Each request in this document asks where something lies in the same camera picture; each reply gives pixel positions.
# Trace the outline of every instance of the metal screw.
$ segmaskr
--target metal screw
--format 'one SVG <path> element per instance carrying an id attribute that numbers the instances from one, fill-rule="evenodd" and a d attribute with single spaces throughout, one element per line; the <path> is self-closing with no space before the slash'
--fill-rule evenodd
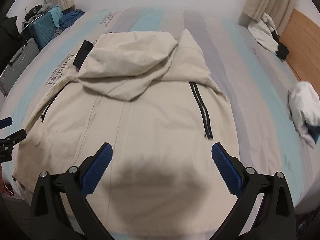
<path id="1" fill-rule="evenodd" d="M 76 166 L 72 166 L 71 168 L 69 168 L 69 173 L 74 174 L 76 173 L 78 170 L 78 168 Z"/>
<path id="2" fill-rule="evenodd" d="M 46 171 L 41 171 L 41 173 L 40 173 L 40 177 L 41 178 L 44 178 L 45 176 L 47 176 L 47 172 Z"/>
<path id="3" fill-rule="evenodd" d="M 283 173 L 282 172 L 277 172 L 277 177 L 279 178 L 279 179 L 283 179 L 283 177 L 284 177 L 284 175 L 283 175 Z"/>
<path id="4" fill-rule="evenodd" d="M 254 174 L 254 173 L 255 173 L 254 168 L 251 168 L 251 167 L 248 167 L 248 168 L 246 169 L 246 171 L 247 171 L 247 173 L 249 173 L 249 174 Z"/>

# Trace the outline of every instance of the blue gripper pad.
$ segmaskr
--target blue gripper pad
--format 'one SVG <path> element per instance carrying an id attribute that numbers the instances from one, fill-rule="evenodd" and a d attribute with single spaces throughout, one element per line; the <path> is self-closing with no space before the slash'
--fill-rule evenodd
<path id="1" fill-rule="evenodd" d="M 230 193 L 236 195 L 238 198 L 242 194 L 242 178 L 236 171 L 228 156 L 221 149 L 220 145 L 215 143 L 211 150 L 212 159 L 216 164 L 225 184 Z"/>
<path id="2" fill-rule="evenodd" d="M 5 119 L 0 120 L 0 130 L 10 125 L 12 125 L 11 117 L 7 117 Z"/>
<path id="3" fill-rule="evenodd" d="M 103 173 L 112 159 L 112 146 L 105 143 L 98 152 L 95 160 L 81 179 L 81 193 L 83 197 L 90 195 L 96 189 Z"/>

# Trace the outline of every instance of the suitcase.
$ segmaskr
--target suitcase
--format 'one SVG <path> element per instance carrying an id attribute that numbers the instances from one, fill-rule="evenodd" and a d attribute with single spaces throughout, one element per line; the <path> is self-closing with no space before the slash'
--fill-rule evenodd
<path id="1" fill-rule="evenodd" d="M 28 40 L 28 44 L 22 46 L 13 56 L 9 64 L 5 67 L 4 71 L 0 75 L 0 90 L 5 97 L 8 95 L 10 89 L 17 81 L 19 76 L 38 55 L 38 53 L 38 46 L 35 43 L 35 40 L 31 38 Z"/>
<path id="2" fill-rule="evenodd" d="M 27 26 L 27 28 L 30 36 L 34 38 L 36 44 L 38 44 L 39 50 L 42 50 L 44 46 L 52 40 L 57 30 L 52 15 L 49 12 L 35 19 Z"/>

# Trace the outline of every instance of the suitcase handle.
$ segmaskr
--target suitcase handle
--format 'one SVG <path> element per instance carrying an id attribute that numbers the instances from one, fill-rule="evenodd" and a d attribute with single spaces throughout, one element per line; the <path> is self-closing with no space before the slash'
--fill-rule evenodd
<path id="1" fill-rule="evenodd" d="M 12 57 L 12 59 L 10 60 L 10 62 L 8 63 L 10 67 L 12 67 L 12 65 L 19 59 L 19 57 L 22 55 L 22 53 L 24 52 L 24 46 L 22 46 L 17 52 L 16 54 L 14 54 L 14 56 Z"/>

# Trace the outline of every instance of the light blue stripe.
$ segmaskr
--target light blue stripe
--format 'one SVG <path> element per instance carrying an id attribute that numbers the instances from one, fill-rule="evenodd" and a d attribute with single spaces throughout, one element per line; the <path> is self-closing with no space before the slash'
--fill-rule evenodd
<path id="1" fill-rule="evenodd" d="M 245 45 L 245 41 L 236 25 L 227 20 L 222 20 L 221 23 L 243 61 L 247 64 L 250 77 L 260 89 L 260 93 L 270 109 L 281 151 L 282 171 L 287 179 L 293 204 L 296 205 L 303 190 L 302 160 L 299 140 L 293 123 L 288 118 L 286 106 L 279 98 L 256 58 Z"/>
<path id="2" fill-rule="evenodd" d="M 163 9 L 147 8 L 140 19 L 131 28 L 131 32 L 156 32 L 160 29 Z"/>
<path id="3" fill-rule="evenodd" d="M 103 17 L 109 13 L 109 10 L 98 11 L 96 14 L 88 19 L 84 26 L 77 31 L 72 37 L 68 38 L 57 50 L 52 54 L 50 59 L 43 64 L 43 66 L 37 71 L 34 79 L 30 81 L 29 86 L 22 93 L 21 99 L 15 106 L 11 118 L 13 120 L 12 125 L 7 127 L 4 134 L 10 135 L 20 129 L 20 125 L 23 122 L 27 109 L 31 100 L 34 98 L 39 88 L 44 85 L 46 79 L 50 76 L 52 71 L 61 63 L 61 61 L 68 55 L 68 52 L 76 44 L 81 44 L 84 37 L 90 33 L 97 24 L 103 19 Z M 12 167 L 11 162 L 3 163 L 4 172 L 13 185 L 12 180 Z"/>

